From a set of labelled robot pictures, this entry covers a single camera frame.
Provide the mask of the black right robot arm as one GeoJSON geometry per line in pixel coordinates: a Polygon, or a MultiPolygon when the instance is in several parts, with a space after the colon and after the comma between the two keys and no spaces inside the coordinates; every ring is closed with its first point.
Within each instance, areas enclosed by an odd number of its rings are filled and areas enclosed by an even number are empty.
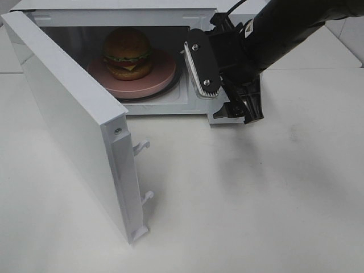
{"type": "Polygon", "coordinates": [[[363,0],[274,0],[246,23],[216,13],[206,32],[228,101],[214,119],[262,119],[261,74],[328,20],[363,16],[363,0]]]}

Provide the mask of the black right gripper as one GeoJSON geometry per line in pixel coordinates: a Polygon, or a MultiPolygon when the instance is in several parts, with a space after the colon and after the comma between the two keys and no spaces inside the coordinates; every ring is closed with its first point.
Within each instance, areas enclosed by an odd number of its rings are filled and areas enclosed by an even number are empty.
{"type": "Polygon", "coordinates": [[[214,16],[210,23],[213,29],[206,34],[218,65],[222,88],[229,99],[214,118],[231,121],[243,118],[244,124],[263,119],[260,71],[244,45],[246,25],[234,25],[228,16],[214,16]]]}

